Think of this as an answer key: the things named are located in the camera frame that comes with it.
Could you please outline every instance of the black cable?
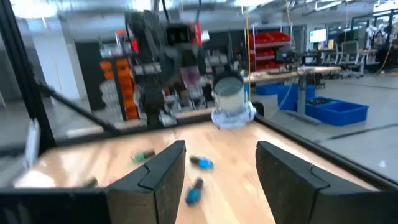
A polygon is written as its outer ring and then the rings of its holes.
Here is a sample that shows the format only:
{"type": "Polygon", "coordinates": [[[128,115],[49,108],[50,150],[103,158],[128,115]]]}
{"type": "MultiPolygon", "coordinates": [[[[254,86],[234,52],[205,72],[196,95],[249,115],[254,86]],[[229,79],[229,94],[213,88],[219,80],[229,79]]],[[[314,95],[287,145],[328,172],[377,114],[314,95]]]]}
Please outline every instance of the black cable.
{"type": "Polygon", "coordinates": [[[167,9],[166,9],[165,0],[162,0],[162,5],[163,5],[164,15],[166,16],[166,20],[167,20],[167,22],[170,22],[169,13],[167,12],[167,9]]]}
{"type": "Polygon", "coordinates": [[[195,19],[195,23],[198,22],[199,16],[200,16],[200,10],[201,10],[201,0],[199,0],[199,7],[197,10],[197,17],[195,19]]]}

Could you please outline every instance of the blue crate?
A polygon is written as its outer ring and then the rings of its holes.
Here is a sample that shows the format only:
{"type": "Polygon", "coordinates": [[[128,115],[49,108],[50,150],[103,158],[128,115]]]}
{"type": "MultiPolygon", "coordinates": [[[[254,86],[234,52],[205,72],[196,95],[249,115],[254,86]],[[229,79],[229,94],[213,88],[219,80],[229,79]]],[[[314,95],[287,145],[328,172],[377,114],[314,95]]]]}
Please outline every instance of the blue crate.
{"type": "Polygon", "coordinates": [[[319,106],[326,105],[326,104],[329,104],[329,103],[335,103],[337,101],[340,101],[340,100],[327,98],[327,97],[322,97],[322,96],[318,96],[318,97],[314,97],[312,99],[309,99],[309,100],[307,100],[307,103],[305,104],[305,114],[307,116],[315,118],[317,116],[317,109],[318,109],[319,106]],[[325,104],[321,104],[321,105],[312,105],[312,104],[309,103],[310,100],[318,100],[318,99],[330,100],[330,102],[325,103],[325,104]]]}
{"type": "MultiPolygon", "coordinates": [[[[289,91],[290,86],[280,86],[278,89],[278,107],[280,110],[292,110],[297,111],[297,100],[299,98],[299,86],[297,84],[293,84],[291,90],[289,91]],[[287,92],[289,91],[289,95],[287,96],[284,104],[282,105],[282,100],[285,98],[287,92]]],[[[315,86],[307,85],[307,89],[305,90],[305,98],[306,100],[310,100],[315,97],[315,86]]]]}
{"type": "Polygon", "coordinates": [[[271,96],[278,94],[279,87],[283,86],[282,83],[269,83],[256,86],[256,93],[263,96],[271,96]]]}
{"type": "Polygon", "coordinates": [[[323,105],[316,105],[312,117],[326,124],[345,126],[366,121],[369,106],[345,101],[334,101],[323,105]]]}

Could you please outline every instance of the white pillar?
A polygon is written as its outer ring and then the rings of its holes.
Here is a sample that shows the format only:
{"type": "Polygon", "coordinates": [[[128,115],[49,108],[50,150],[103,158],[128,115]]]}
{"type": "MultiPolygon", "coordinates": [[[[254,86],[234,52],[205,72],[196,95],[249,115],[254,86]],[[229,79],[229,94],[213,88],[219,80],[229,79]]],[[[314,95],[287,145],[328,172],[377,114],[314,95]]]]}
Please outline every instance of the white pillar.
{"type": "Polygon", "coordinates": [[[87,95],[76,47],[58,19],[27,20],[48,86],[70,100],[87,95]]]}

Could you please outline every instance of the workbench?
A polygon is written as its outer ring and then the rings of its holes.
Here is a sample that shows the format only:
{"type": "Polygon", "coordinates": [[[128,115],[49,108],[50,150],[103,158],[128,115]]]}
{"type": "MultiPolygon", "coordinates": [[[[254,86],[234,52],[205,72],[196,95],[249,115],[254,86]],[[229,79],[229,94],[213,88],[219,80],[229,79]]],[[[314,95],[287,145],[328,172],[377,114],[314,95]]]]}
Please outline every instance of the workbench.
{"type": "Polygon", "coordinates": [[[270,70],[258,71],[258,72],[251,72],[249,77],[245,77],[244,81],[248,83],[249,81],[252,83],[256,82],[278,82],[283,80],[288,80],[290,78],[301,78],[306,75],[317,75],[317,74],[328,74],[334,71],[340,71],[341,68],[339,66],[305,66],[299,67],[299,69],[312,69],[311,72],[289,72],[283,73],[278,75],[270,75],[268,72],[270,70]]]}
{"type": "Polygon", "coordinates": [[[377,190],[257,121],[227,130],[202,122],[54,149],[39,158],[37,165],[17,179],[14,186],[76,187],[92,177],[98,179],[99,186],[107,186],[139,166],[130,160],[131,156],[147,149],[158,153],[179,139],[185,140],[187,155],[176,223],[275,223],[257,176],[258,141],[268,141],[355,184],[377,190]],[[214,170],[193,167],[191,155],[211,159],[214,170]],[[197,205],[188,207],[184,198],[197,177],[204,180],[203,195],[197,205]]]}

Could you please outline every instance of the desk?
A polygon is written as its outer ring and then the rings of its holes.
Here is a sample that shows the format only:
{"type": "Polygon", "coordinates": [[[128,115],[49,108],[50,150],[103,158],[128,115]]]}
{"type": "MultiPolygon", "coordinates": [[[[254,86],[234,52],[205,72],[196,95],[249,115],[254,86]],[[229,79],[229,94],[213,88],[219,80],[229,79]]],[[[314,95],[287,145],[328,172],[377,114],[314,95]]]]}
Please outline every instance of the desk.
{"type": "MultiPolygon", "coordinates": [[[[312,50],[309,51],[311,53],[314,52],[320,52],[320,53],[324,53],[324,52],[335,52],[336,49],[320,49],[320,50],[312,50]]],[[[375,54],[377,52],[377,49],[360,49],[359,53],[360,54],[375,54]]]]}
{"type": "Polygon", "coordinates": [[[270,75],[267,73],[267,71],[258,71],[258,72],[252,72],[250,73],[250,77],[245,77],[244,81],[246,83],[249,82],[277,82],[277,81],[283,81],[287,80],[290,78],[297,78],[297,77],[304,77],[306,75],[311,75],[311,74],[327,74],[329,72],[334,72],[334,71],[340,71],[341,68],[338,66],[305,66],[305,67],[299,67],[301,68],[307,68],[307,69],[313,69],[312,72],[307,72],[306,74],[303,74],[303,72],[290,72],[290,73],[284,73],[284,74],[279,74],[279,75],[270,75]]]}
{"type": "Polygon", "coordinates": [[[131,155],[148,148],[159,152],[178,139],[185,140],[187,146],[178,224],[275,223],[256,171],[256,144],[262,140],[367,189],[377,190],[257,122],[229,130],[218,130],[213,123],[204,122],[49,151],[14,185],[73,187],[94,176],[100,186],[105,186],[137,168],[129,159],[131,155]],[[192,167],[190,155],[211,158],[214,171],[203,172],[192,167]],[[37,174],[46,178],[38,182],[37,174]],[[184,202],[187,188],[199,176],[204,180],[202,199],[196,206],[188,207],[184,202]]]}

